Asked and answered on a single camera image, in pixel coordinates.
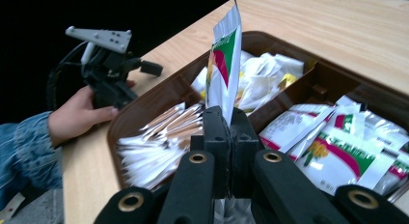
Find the table surface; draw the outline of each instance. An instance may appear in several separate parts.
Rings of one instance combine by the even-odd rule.
[[[236,0],[243,32],[262,31],[348,70],[409,95],[409,1]],[[160,77],[133,70],[141,95],[180,70],[213,42],[213,27],[233,0],[142,56],[164,67]],[[109,123],[96,126],[63,148],[65,220],[93,223],[120,190],[106,140]],[[409,194],[395,205],[409,213]]]

